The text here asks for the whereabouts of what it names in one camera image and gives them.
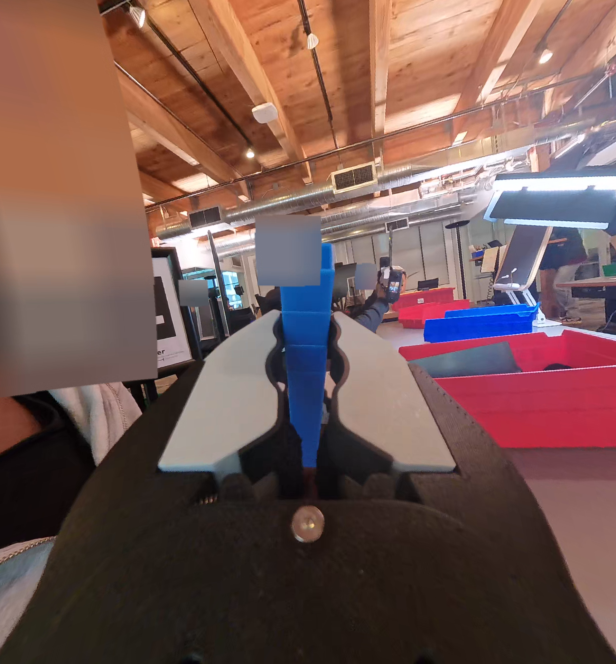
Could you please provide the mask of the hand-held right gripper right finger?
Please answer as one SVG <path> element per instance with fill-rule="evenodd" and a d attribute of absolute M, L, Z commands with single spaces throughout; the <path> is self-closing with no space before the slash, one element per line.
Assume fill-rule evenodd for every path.
<path fill-rule="evenodd" d="M 333 315 L 329 424 L 345 473 L 451 473 L 456 463 L 406 360 L 344 313 Z"/>

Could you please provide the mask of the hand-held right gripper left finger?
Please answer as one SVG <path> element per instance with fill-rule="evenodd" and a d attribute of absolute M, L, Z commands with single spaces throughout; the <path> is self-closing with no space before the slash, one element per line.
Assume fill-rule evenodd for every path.
<path fill-rule="evenodd" d="M 206 359 L 159 459 L 163 472 L 243 473 L 241 454 L 279 423 L 281 393 L 268 360 L 281 313 L 272 310 Z"/>

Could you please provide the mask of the blue square plastic tube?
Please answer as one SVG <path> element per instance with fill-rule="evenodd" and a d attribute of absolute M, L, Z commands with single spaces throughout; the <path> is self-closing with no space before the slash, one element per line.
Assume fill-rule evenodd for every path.
<path fill-rule="evenodd" d="M 289 419 L 306 468 L 317 466 L 334 279 L 333 247 L 322 244 L 319 285 L 281 288 Z"/>

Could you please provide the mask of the red plastic bin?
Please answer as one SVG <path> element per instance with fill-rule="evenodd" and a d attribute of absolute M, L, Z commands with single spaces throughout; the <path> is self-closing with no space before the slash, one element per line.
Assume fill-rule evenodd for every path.
<path fill-rule="evenodd" d="M 616 366 L 436 381 L 500 447 L 616 448 Z"/>
<path fill-rule="evenodd" d="M 509 344 L 514 360 L 524 372 L 537 372 L 553 363 L 567 365 L 573 369 L 616 366 L 616 336 L 596 336 L 573 329 L 563 329 L 557 336 L 537 332 L 424 343 L 400 347 L 398 352 L 406 360 L 412 361 L 439 354 L 480 349 L 496 343 Z"/>

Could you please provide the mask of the distant red bin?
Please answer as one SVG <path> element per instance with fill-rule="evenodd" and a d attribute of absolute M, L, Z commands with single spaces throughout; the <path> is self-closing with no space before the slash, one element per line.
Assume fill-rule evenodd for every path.
<path fill-rule="evenodd" d="M 432 303 L 449 303 L 454 301 L 454 287 L 440 287 L 423 291 L 404 292 L 390 309 L 399 312 L 406 307 Z"/>
<path fill-rule="evenodd" d="M 444 319 L 449 311 L 469 310 L 470 301 L 461 299 L 450 302 L 422 303 L 403 307 L 398 313 L 398 321 L 405 329 L 424 329 L 426 321 Z"/>

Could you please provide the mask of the framed black white marker poster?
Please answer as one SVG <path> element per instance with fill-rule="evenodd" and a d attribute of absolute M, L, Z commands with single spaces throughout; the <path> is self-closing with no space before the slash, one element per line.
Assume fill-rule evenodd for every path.
<path fill-rule="evenodd" d="M 157 330 L 157 372 L 161 378 L 195 360 L 198 342 L 190 310 L 179 301 L 179 283 L 183 275 L 176 250 L 154 247 L 151 249 L 151 257 Z"/>

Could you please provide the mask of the person's grey hoodie torso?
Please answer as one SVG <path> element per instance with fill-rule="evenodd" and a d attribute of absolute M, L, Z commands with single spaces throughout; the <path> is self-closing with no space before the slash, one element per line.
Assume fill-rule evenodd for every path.
<path fill-rule="evenodd" d="M 140 415 L 122 383 L 0 397 L 0 649 L 80 490 Z"/>

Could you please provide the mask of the dark blue bin stack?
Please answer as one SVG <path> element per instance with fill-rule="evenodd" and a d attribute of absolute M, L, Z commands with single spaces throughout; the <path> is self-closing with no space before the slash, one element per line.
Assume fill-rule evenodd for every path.
<path fill-rule="evenodd" d="M 531 333 L 538 311 L 538 303 L 446 311 L 442 318 L 426 320 L 423 340 L 445 343 Z"/>

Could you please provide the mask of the black pole with disc top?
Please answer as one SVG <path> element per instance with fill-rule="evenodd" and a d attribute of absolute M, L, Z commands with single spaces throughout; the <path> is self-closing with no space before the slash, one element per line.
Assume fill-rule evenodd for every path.
<path fill-rule="evenodd" d="M 465 266 L 465 252 L 463 242 L 463 229 L 466 229 L 470 224 L 470 219 L 453 220 L 445 225 L 446 239 L 451 240 L 452 250 L 455 257 L 455 266 L 457 268 L 457 284 L 459 293 L 464 300 L 469 299 L 467 290 L 467 275 Z"/>

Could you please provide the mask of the white ceiling air vent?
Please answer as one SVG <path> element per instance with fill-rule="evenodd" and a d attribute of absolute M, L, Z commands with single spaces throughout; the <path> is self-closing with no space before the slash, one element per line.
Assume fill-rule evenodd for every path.
<path fill-rule="evenodd" d="M 330 179 L 335 194 L 371 187 L 376 185 L 379 180 L 377 164 L 372 161 L 336 170 L 330 174 Z"/>

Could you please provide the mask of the wooden workbench green boards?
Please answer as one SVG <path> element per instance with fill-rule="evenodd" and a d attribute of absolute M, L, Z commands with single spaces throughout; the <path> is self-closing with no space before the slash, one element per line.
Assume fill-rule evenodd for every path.
<path fill-rule="evenodd" d="M 597 331 L 616 335 L 616 274 L 568 282 L 556 280 L 554 286 L 568 290 L 574 298 L 602 300 L 605 322 Z"/>

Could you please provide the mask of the glowing light panel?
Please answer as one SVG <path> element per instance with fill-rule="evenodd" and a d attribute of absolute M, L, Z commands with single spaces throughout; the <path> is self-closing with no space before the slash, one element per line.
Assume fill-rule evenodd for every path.
<path fill-rule="evenodd" d="M 616 235 L 616 165 L 495 178 L 484 213 L 490 222 L 604 230 Z"/>

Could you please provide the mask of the white stand frame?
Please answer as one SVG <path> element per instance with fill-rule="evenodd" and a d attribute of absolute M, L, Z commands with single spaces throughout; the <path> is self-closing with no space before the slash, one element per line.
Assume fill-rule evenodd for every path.
<path fill-rule="evenodd" d="M 561 327 L 563 323 L 557 319 L 546 317 L 541 304 L 536 301 L 528 289 L 498 289 L 494 288 L 495 306 L 503 305 L 503 314 L 515 314 L 523 328 L 536 331 L 543 328 Z"/>

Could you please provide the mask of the black tilted board white frame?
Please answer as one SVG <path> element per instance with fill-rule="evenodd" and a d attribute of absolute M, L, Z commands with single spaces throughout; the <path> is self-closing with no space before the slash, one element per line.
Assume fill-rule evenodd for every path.
<path fill-rule="evenodd" d="M 495 291 L 526 291 L 534 283 L 552 230 L 552 227 L 515 225 L 493 284 Z"/>

